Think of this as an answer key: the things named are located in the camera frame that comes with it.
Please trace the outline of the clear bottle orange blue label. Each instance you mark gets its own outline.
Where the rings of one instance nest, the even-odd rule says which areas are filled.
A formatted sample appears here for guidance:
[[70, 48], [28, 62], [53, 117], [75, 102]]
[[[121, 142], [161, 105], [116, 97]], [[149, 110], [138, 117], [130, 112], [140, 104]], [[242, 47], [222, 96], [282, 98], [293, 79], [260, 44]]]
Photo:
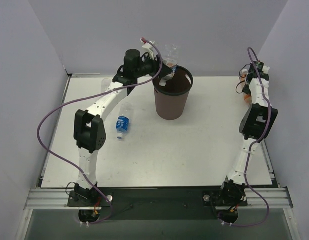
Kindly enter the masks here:
[[165, 87], [172, 80], [178, 66], [180, 47], [175, 44], [167, 44], [163, 51], [163, 63], [171, 69], [171, 73], [160, 79], [159, 85]]

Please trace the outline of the orange tea bottle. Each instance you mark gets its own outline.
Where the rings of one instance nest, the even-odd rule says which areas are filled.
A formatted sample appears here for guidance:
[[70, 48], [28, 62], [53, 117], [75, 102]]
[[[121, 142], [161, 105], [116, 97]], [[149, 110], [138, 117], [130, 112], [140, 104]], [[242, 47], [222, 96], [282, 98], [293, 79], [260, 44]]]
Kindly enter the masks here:
[[248, 75], [248, 70], [244, 68], [243, 70], [240, 71], [239, 77], [241, 81], [241, 93], [243, 94], [244, 101], [250, 105], [252, 103], [252, 96], [251, 96], [251, 91], [248, 86], [247, 82], [247, 75]]

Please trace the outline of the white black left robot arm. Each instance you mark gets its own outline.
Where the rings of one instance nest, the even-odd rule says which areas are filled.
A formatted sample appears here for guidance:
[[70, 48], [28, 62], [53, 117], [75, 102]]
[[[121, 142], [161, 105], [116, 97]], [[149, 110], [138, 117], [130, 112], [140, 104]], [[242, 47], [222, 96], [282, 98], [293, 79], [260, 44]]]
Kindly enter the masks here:
[[79, 150], [79, 175], [74, 192], [86, 206], [97, 201], [96, 177], [99, 150], [106, 142], [105, 120], [112, 110], [135, 88], [138, 79], [147, 75], [164, 78], [176, 68], [167, 60], [141, 55], [136, 49], [125, 53], [123, 65], [108, 87], [109, 94], [102, 96], [86, 110], [78, 110], [74, 117], [74, 139]]

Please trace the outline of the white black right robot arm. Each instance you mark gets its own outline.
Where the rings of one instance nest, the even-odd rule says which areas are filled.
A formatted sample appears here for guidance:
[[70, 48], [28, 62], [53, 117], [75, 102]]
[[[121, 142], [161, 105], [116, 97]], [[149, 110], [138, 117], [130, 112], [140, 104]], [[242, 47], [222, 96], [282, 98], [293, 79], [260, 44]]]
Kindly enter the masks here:
[[246, 72], [243, 92], [251, 96], [251, 104], [239, 126], [242, 147], [221, 186], [219, 200], [225, 206], [237, 206], [245, 201], [249, 163], [260, 143], [268, 137], [278, 116], [278, 110], [270, 103], [269, 70], [268, 66], [257, 60]]

